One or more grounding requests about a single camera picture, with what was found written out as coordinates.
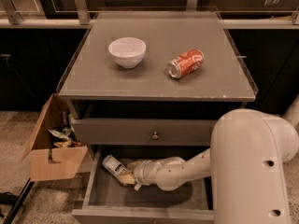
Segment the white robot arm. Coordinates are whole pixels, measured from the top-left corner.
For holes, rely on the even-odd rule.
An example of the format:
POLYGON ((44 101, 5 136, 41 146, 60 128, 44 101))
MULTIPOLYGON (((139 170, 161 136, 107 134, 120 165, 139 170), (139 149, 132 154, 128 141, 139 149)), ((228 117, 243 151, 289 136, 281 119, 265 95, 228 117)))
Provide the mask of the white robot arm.
POLYGON ((216 122, 209 149, 187 161, 131 162, 121 182, 171 191, 209 176, 214 224, 291 224, 283 164, 294 158, 298 145, 287 120, 236 109, 216 122))

